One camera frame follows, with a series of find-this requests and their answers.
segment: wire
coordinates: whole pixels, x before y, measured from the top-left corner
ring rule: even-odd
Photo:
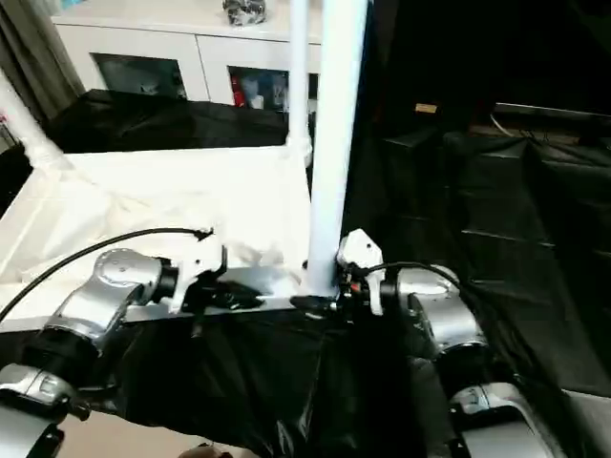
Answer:
[[[500,132],[502,132],[506,136],[515,136],[511,132],[509,132],[507,129],[505,129],[503,126],[501,126],[500,123],[496,120],[495,116],[492,113],[490,113],[490,119],[493,121],[493,123],[495,124],[496,128]]]
[[[0,323],[7,318],[7,315],[10,314],[13,308],[17,304],[19,304],[28,294],[32,292],[32,290],[46,280],[48,277],[53,275],[58,270],[64,268],[71,262],[78,260],[84,256],[87,256],[94,251],[99,250],[100,248],[104,248],[105,246],[112,245],[113,243],[118,243],[120,241],[124,241],[127,239],[135,239],[136,237],[148,236],[149,234],[190,234],[198,238],[198,240],[204,240],[207,237],[212,235],[212,231],[199,231],[197,229],[186,229],[180,227],[158,227],[154,229],[143,229],[141,231],[130,232],[127,234],[123,234],[121,236],[112,237],[111,239],[107,239],[96,243],[90,247],[84,248],[76,253],[69,255],[66,259],[61,260],[57,264],[52,265],[47,270],[45,270],[42,274],[36,277],[28,286],[23,288],[19,294],[17,294],[12,300],[7,304],[6,307],[2,311],[0,311]]]

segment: metal bar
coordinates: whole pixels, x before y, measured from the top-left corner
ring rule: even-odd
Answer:
[[[333,295],[369,0],[326,0],[307,286]]]
[[[302,152],[305,165],[312,160],[312,145],[308,121],[308,0],[293,0],[290,4],[290,72],[288,74],[288,137],[287,146]]]
[[[0,111],[6,117],[13,135],[23,142],[32,167],[70,168],[70,162],[42,132],[2,69],[0,69]]]

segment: black fabric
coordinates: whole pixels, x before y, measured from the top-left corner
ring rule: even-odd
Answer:
[[[370,228],[387,261],[451,267],[560,440],[598,456],[559,388],[611,397],[608,152],[423,129],[379,141],[352,166],[378,196],[350,199],[345,231]]]

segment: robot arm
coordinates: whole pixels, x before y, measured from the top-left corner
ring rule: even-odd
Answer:
[[[92,276],[25,348],[21,363],[0,371],[0,456],[55,456],[63,441],[57,425],[68,414],[89,416],[77,388],[128,306],[172,298],[178,276],[167,261],[132,250],[112,250],[97,259]]]

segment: glass cabinet door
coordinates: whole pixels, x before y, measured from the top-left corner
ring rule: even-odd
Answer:
[[[210,99],[239,107],[286,111],[290,44],[199,36]],[[309,107],[316,111],[321,45],[308,47]]]
[[[250,69],[247,67],[227,68],[233,92],[233,105],[257,110],[272,110],[287,113],[288,72],[283,70]],[[318,96],[318,74],[309,75],[310,114],[316,113]]]
[[[187,98],[175,59],[98,52],[92,57],[111,91]]]
[[[195,35],[57,26],[86,90],[209,100]]]

